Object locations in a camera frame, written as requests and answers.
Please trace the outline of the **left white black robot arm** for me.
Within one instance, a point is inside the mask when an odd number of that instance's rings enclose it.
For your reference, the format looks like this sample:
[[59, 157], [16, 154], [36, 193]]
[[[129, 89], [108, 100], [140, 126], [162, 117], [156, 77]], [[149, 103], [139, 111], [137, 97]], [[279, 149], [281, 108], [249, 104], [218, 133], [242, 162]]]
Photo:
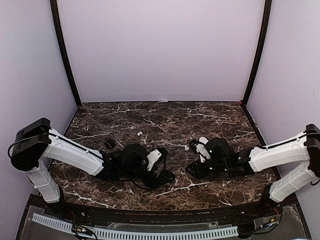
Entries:
[[7, 154], [13, 167], [27, 176], [60, 218], [67, 218], [71, 208], [64, 202], [63, 191], [49, 174], [42, 158], [60, 161], [104, 181], [118, 182], [127, 178], [133, 183], [139, 179], [142, 190], [157, 190], [175, 180], [175, 174], [166, 168], [155, 172], [158, 162], [167, 163], [168, 151], [163, 147], [147, 151], [142, 145], [133, 143], [111, 152], [93, 150], [61, 135], [47, 118], [40, 118], [19, 130]]

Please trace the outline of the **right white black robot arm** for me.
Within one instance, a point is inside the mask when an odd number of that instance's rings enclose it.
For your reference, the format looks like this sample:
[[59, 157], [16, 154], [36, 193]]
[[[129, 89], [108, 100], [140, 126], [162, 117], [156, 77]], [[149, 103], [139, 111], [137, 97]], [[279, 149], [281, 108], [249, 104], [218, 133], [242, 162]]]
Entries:
[[287, 175], [264, 189], [264, 196], [255, 205], [255, 213], [266, 217], [275, 204], [307, 184], [320, 181], [320, 129], [308, 124], [305, 131], [289, 139], [265, 146], [235, 152], [224, 138], [208, 140], [200, 137], [189, 143], [199, 159], [186, 167], [186, 172], [197, 179], [210, 174], [227, 173], [232, 177], [248, 176], [265, 169], [299, 162]]

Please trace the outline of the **black round charging case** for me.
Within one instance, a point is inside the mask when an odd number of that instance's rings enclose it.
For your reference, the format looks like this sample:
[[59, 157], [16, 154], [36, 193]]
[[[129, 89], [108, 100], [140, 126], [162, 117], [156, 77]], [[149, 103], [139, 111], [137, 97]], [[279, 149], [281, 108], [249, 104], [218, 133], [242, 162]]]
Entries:
[[104, 146], [107, 148], [107, 149], [113, 149], [116, 147], [116, 143], [115, 141], [112, 139], [112, 138], [105, 138], [104, 139]]

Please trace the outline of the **white oval charging case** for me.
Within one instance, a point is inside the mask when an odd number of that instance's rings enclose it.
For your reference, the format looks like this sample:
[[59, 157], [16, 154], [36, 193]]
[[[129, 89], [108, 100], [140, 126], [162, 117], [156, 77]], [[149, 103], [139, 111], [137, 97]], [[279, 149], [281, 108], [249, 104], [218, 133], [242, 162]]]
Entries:
[[202, 136], [202, 137], [199, 138], [199, 142], [203, 143], [204, 145], [206, 145], [209, 142], [209, 140], [206, 137]]

